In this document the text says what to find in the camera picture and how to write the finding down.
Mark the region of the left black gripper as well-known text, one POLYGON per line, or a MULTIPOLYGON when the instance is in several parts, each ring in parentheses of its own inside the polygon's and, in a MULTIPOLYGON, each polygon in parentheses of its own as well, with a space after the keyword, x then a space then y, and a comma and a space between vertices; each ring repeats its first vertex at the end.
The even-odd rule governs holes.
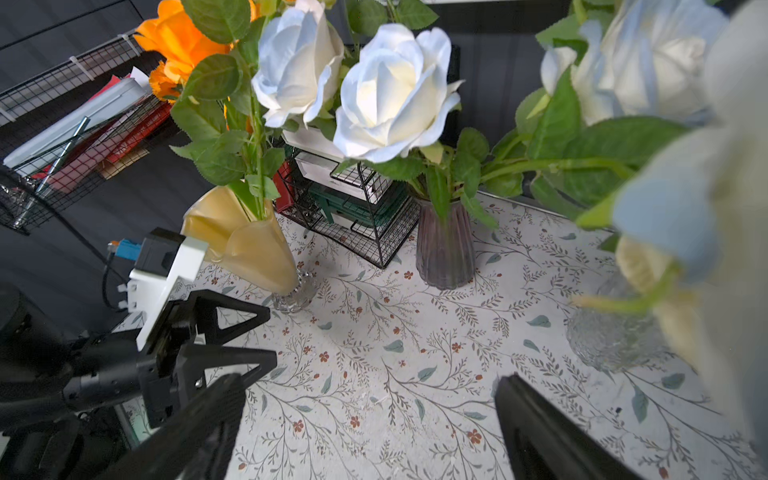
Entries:
MULTIPOLYGON (((169 302, 161 327, 209 344, 176 353, 173 413, 206 388, 207 370, 251 366, 246 388, 274 370, 276 351, 223 346, 270 318, 268 307, 213 290, 169 302)), ((90 479, 127 452, 114 408, 141 394, 136 335, 69 340, 18 288, 2 288, 2 478, 90 479)))

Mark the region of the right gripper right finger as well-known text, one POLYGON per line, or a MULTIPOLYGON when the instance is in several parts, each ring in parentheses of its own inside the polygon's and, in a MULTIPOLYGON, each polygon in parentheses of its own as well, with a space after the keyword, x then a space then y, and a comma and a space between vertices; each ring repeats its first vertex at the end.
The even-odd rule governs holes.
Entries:
POLYGON ((640 478, 519 375, 499 380, 494 401, 516 480, 640 478))

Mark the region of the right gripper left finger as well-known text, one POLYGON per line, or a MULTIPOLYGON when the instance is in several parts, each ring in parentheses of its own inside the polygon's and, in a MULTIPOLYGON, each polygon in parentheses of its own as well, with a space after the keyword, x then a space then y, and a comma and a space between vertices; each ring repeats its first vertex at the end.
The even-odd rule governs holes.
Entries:
POLYGON ((101 479, 223 479, 246 402, 239 374, 219 378, 101 479))

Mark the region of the red leather wallet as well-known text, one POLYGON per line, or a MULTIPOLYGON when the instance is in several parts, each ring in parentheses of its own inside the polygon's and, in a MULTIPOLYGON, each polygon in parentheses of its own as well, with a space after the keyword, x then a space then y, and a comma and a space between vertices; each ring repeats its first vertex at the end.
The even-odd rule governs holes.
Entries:
POLYGON ((290 209, 295 201, 295 189, 292 182, 292 169, 286 160, 273 176, 279 197, 274 201, 276 211, 282 213, 290 209))

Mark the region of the cream rose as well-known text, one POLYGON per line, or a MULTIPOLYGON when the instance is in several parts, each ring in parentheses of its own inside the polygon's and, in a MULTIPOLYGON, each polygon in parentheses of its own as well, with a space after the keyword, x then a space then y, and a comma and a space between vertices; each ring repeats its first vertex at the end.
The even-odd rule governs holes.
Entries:
POLYGON ((651 301, 651 313, 674 353, 698 370, 697 299, 692 291, 679 285, 675 259, 627 235, 618 241, 615 254, 621 273, 637 293, 644 297, 659 294, 651 301))

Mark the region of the orange marigold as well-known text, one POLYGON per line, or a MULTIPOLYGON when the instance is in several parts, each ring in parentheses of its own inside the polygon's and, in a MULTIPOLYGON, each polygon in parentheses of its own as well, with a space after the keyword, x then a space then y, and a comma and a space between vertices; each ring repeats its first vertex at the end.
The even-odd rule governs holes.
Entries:
POLYGON ((160 61, 148 79, 152 92, 160 101, 173 104, 181 96, 190 70, 178 62, 160 61))

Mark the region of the white rose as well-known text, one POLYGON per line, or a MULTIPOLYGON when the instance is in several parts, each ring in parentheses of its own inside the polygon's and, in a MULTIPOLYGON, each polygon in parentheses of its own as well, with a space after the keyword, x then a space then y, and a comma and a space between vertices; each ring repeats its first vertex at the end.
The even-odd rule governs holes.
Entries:
POLYGON ((304 124, 320 114, 339 86, 344 44, 319 1, 297 1, 270 21, 258 43, 251 80, 266 109, 264 124, 281 128, 292 116, 304 124))
POLYGON ((480 184, 569 218, 612 201, 663 147, 711 115, 705 62, 728 25, 708 1, 624 1, 609 23, 577 4, 545 29, 541 87, 519 106, 480 184))
POLYGON ((462 82, 448 81, 451 51, 440 28, 414 34, 399 23, 379 27, 342 82, 336 148, 378 164, 437 142, 460 104, 462 82))

